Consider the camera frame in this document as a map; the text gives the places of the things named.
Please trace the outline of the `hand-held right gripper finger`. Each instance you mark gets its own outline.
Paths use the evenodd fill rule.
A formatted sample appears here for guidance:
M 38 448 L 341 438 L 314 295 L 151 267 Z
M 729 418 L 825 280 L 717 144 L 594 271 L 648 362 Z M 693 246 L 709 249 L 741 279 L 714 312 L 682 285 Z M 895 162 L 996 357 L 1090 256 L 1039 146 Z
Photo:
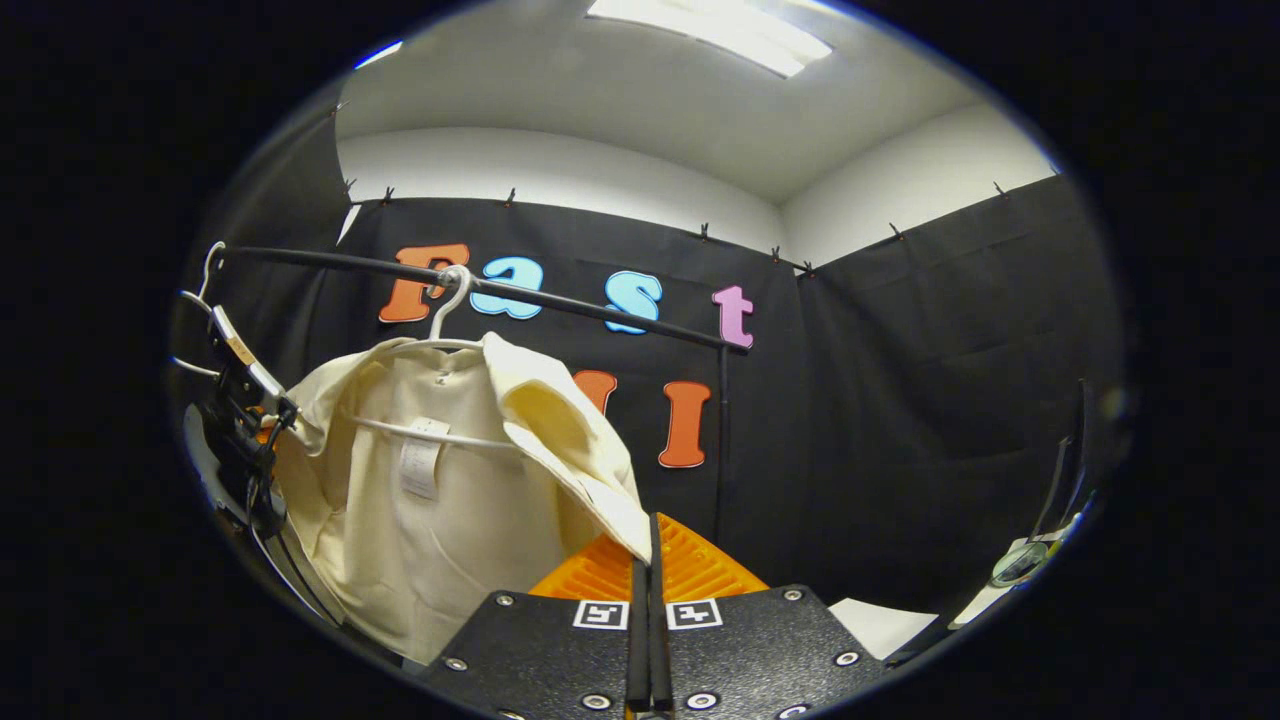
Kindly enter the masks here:
M 764 585 L 698 533 L 652 518 L 652 702 L 667 719 L 791 719 L 887 675 L 805 585 Z
M 529 592 L 492 592 L 425 671 L 489 719 L 631 719 L 649 680 L 646 566 L 595 539 Z

